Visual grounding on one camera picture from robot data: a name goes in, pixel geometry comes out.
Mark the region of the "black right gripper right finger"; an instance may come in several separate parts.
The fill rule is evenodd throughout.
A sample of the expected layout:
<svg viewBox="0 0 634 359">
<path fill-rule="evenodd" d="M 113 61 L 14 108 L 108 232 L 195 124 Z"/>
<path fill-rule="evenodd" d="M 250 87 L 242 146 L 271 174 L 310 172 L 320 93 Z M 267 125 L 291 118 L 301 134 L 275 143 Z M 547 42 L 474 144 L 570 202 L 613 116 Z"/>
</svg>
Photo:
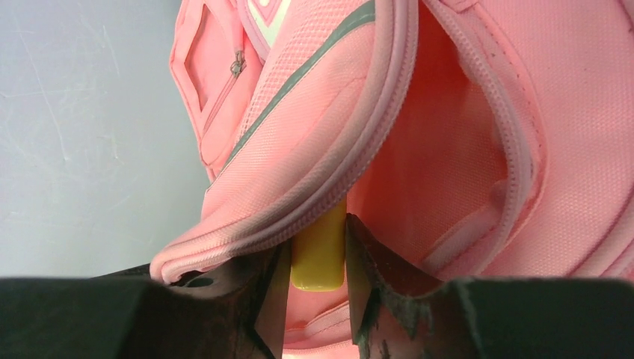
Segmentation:
<svg viewBox="0 0 634 359">
<path fill-rule="evenodd" d="M 351 334 L 362 358 L 631 358 L 623 280 L 441 281 L 346 218 Z"/>
</svg>

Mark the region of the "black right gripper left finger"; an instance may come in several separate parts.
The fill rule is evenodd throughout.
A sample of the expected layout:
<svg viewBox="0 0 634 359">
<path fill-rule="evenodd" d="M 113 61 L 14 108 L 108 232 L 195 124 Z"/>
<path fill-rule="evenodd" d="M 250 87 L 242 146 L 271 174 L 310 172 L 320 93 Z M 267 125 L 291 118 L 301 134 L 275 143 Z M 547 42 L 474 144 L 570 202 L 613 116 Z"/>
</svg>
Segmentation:
<svg viewBox="0 0 634 359">
<path fill-rule="evenodd" d="M 187 273 L 1 280 L 3 358 L 280 358 L 288 245 Z"/>
</svg>

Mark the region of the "yellow highlighter marker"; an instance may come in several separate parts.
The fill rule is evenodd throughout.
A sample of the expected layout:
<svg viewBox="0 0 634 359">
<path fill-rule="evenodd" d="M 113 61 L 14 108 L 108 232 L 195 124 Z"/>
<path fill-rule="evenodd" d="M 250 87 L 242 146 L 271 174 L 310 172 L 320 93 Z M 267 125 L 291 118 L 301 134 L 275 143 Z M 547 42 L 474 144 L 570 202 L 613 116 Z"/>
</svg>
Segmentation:
<svg viewBox="0 0 634 359">
<path fill-rule="evenodd" d="M 343 200 L 292 239 L 291 284 L 305 292 L 343 285 L 346 202 Z"/>
</svg>

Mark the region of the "pink student backpack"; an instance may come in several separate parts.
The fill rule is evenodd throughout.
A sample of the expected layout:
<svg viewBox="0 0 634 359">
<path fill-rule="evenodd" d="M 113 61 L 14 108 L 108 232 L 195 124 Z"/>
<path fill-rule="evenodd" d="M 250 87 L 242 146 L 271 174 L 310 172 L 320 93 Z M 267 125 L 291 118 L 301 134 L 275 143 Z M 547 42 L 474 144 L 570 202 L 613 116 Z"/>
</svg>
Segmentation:
<svg viewBox="0 0 634 359">
<path fill-rule="evenodd" d="M 631 1 L 184 1 L 210 186 L 150 276 L 341 206 L 418 269 L 633 278 Z"/>
</svg>

